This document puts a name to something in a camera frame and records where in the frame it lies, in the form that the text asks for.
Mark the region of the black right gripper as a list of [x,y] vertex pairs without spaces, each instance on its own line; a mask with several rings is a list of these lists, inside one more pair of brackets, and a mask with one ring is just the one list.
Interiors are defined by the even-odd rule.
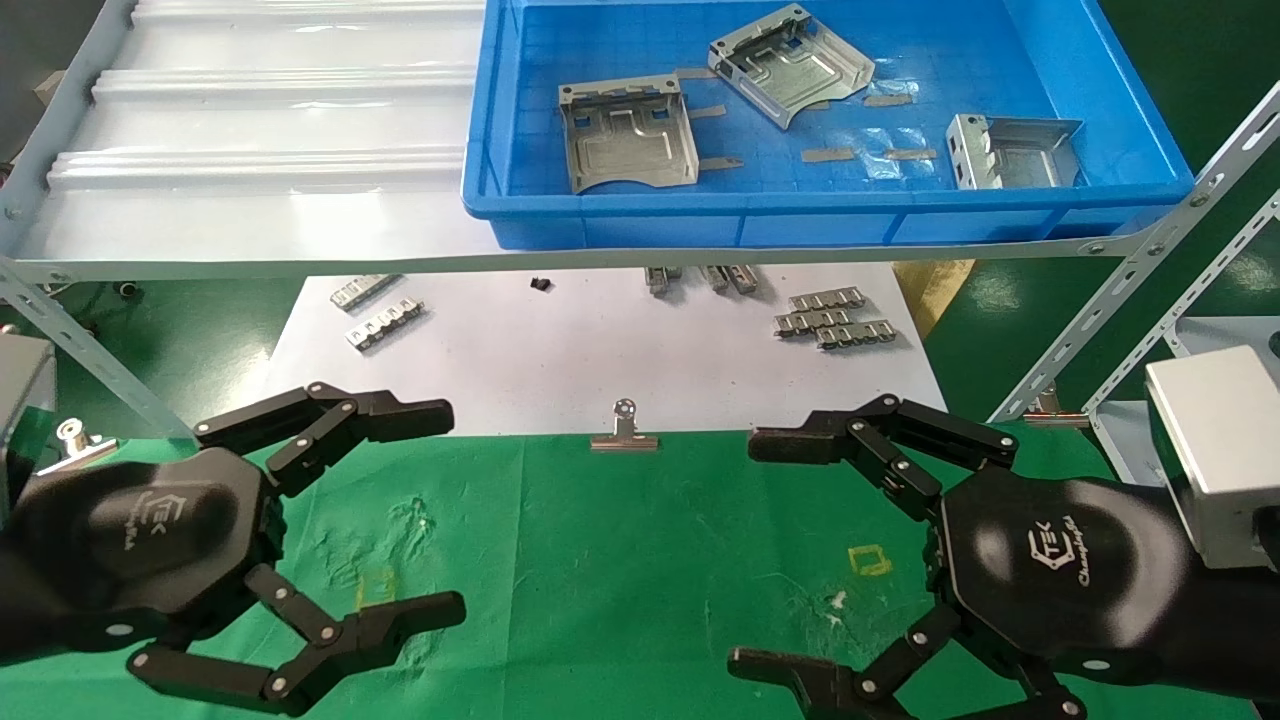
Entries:
[[897,691],[960,639],[1027,696],[965,719],[1087,719],[1050,666],[1110,685],[1277,698],[1277,574],[1206,566],[1166,491],[977,474],[943,493],[909,448],[979,471],[1011,468],[1018,441],[895,395],[748,438],[756,462],[846,462],[910,519],[934,521],[942,594],[960,612],[936,605],[863,670],[735,647],[730,675],[783,687],[805,719],[911,719]]

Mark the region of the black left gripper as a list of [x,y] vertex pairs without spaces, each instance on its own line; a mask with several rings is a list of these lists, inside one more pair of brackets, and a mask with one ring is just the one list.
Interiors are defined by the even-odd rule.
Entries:
[[[314,382],[197,423],[206,450],[180,461],[35,478],[3,528],[3,664],[206,641],[257,600],[303,639],[279,667],[157,641],[131,656],[129,673],[164,696],[306,715],[347,676],[393,665],[410,638],[463,623],[466,605],[447,591],[335,620],[270,568],[287,529],[276,495],[301,495],[365,441],[453,428],[443,398],[403,402],[388,389]],[[242,457],[274,445],[268,478]]]

